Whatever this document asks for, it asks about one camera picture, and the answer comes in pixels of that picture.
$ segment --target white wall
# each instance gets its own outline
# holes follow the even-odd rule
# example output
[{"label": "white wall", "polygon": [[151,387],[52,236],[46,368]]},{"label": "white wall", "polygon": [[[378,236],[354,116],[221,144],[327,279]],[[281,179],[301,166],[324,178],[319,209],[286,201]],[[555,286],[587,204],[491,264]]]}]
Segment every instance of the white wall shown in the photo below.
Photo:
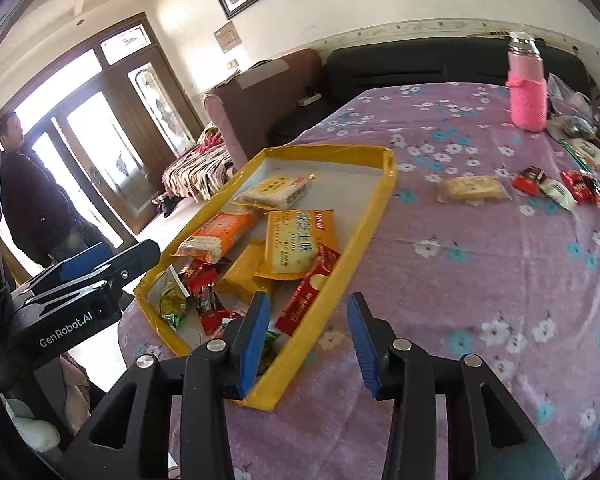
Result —
[{"label": "white wall", "polygon": [[600,48],[600,23],[578,0],[261,0],[234,17],[243,49],[223,55],[213,32],[226,22],[217,0],[153,0],[149,19],[181,83],[192,95],[231,71],[301,44],[382,23],[481,18],[523,23]]}]

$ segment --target cracker package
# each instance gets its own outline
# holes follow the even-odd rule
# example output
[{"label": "cracker package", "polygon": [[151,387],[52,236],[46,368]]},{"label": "cracker package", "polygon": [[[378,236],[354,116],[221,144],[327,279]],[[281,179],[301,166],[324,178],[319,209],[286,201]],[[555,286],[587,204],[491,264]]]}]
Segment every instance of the cracker package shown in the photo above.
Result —
[{"label": "cracker package", "polygon": [[288,178],[272,176],[238,195],[234,203],[249,205],[259,209],[289,209],[306,193],[306,186],[312,177]]},{"label": "cracker package", "polygon": [[300,280],[314,264],[320,245],[336,251],[333,210],[267,213],[264,263],[256,276],[269,280]]},{"label": "cracker package", "polygon": [[443,203],[508,197],[497,176],[456,176],[438,184],[438,200]]},{"label": "cracker package", "polygon": [[183,241],[174,256],[192,256],[208,264],[216,264],[251,230],[256,212],[243,206],[226,206],[216,216]]},{"label": "cracker package", "polygon": [[264,261],[264,241],[250,242],[238,259],[216,285],[216,292],[235,294],[246,304],[251,303],[253,295],[262,291],[271,296],[272,283],[257,278],[256,270]]}]

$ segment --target glass door panel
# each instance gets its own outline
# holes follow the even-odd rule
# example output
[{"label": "glass door panel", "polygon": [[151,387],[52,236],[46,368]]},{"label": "glass door panel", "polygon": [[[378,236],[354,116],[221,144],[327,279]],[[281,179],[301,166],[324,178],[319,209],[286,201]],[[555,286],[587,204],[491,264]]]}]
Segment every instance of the glass door panel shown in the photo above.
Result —
[{"label": "glass door panel", "polygon": [[62,187],[69,195],[74,207],[87,221],[94,224],[102,234],[109,239],[115,248],[122,245],[123,239],[114,231],[96,207],[87,198],[80,185],[74,179],[67,166],[62,161],[58,150],[45,132],[33,145],[33,150],[40,157],[46,168],[53,174],[56,182],[61,182]]},{"label": "glass door panel", "polygon": [[181,155],[186,152],[196,141],[169,98],[153,65],[146,63],[127,76],[173,154]]},{"label": "glass door panel", "polygon": [[136,234],[155,217],[160,194],[103,92],[56,117],[74,155],[102,195]]}]

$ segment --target yellow snack package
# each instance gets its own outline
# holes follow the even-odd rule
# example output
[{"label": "yellow snack package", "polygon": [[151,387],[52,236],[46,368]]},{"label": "yellow snack package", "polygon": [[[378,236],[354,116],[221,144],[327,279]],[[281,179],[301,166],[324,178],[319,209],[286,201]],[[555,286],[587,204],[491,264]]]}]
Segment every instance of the yellow snack package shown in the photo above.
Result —
[{"label": "yellow snack package", "polygon": [[246,304],[251,303],[253,295],[258,291],[265,292],[270,297],[273,283],[254,275],[264,261],[264,247],[264,241],[250,242],[222,279],[216,283],[216,292],[235,294]]},{"label": "yellow snack package", "polygon": [[300,280],[313,265],[320,245],[337,251],[333,210],[270,211],[264,263],[256,276]]}]

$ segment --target purple floral tablecloth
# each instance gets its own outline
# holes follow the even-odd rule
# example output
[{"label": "purple floral tablecloth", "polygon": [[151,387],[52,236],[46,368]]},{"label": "purple floral tablecloth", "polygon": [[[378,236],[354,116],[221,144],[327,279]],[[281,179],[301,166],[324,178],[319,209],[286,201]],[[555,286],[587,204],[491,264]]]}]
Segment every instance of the purple floral tablecloth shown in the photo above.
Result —
[{"label": "purple floral tablecloth", "polygon": [[[480,354],[567,478],[580,479],[600,462],[600,208],[570,213],[517,192],[500,202],[436,199],[448,176],[507,179],[533,165],[559,179],[575,167],[548,135],[511,124],[508,106],[499,86],[373,89],[294,143],[394,149],[398,186],[349,292],[430,354]],[[364,389],[344,305],[273,413],[227,404],[237,478],[380,478],[392,407]],[[135,303],[119,331],[128,364],[147,351],[171,356]],[[176,407],[175,456],[178,418]],[[438,433],[442,464],[443,417]]]}]

